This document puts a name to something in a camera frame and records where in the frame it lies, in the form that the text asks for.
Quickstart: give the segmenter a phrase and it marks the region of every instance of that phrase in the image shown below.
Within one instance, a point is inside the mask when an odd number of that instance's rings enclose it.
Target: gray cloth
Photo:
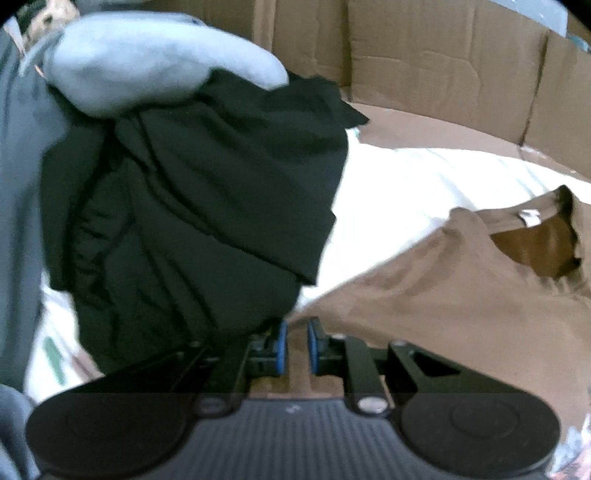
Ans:
[[[137,106],[189,100],[214,68],[264,89],[289,83],[272,53],[171,14],[99,12],[75,20],[60,37],[43,47],[47,82],[94,118],[117,118]],[[28,71],[30,64],[30,59],[24,61],[21,71]]]
[[[0,29],[0,384],[22,391],[41,303],[41,159],[73,108],[34,69],[19,77],[19,61]]]
[[[39,476],[25,438],[32,410],[29,399],[0,385],[0,480],[33,480]]]

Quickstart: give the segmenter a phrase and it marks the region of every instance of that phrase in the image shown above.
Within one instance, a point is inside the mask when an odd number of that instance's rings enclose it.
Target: gray sleeve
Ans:
[[[27,397],[0,385],[0,480],[34,480],[39,476],[25,439],[25,425],[32,410]]]

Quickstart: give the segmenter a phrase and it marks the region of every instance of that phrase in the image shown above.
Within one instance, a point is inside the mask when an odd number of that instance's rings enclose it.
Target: clothing tag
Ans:
[[[519,212],[519,218],[525,222],[527,228],[538,226],[542,223],[540,220],[540,211],[534,209],[525,209]]]

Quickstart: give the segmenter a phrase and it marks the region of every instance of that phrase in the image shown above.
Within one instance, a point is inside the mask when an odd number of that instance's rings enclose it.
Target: round pad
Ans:
[[[185,428],[174,394],[65,393],[33,411],[27,441],[42,471],[108,478],[157,463]]]
[[[560,439],[560,423],[526,393],[419,393],[402,409],[409,447],[449,473],[512,478],[544,465]]]

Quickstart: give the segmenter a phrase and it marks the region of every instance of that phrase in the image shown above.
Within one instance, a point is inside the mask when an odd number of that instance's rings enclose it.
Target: cardboard wall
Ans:
[[[591,178],[591,55],[555,33],[525,144]]]
[[[298,75],[349,86],[347,0],[277,0],[272,51]]]
[[[591,178],[591,56],[493,2],[152,0],[148,7],[195,15],[273,51],[300,75],[350,85],[356,103],[525,143]],[[572,17],[569,30],[591,40]],[[397,118],[423,129],[404,130],[415,146],[436,131],[424,118]],[[392,138],[408,144],[402,137]]]
[[[146,9],[183,12],[270,50],[275,24],[275,0],[151,0]]]
[[[352,100],[518,143],[547,29],[481,0],[349,0]]]

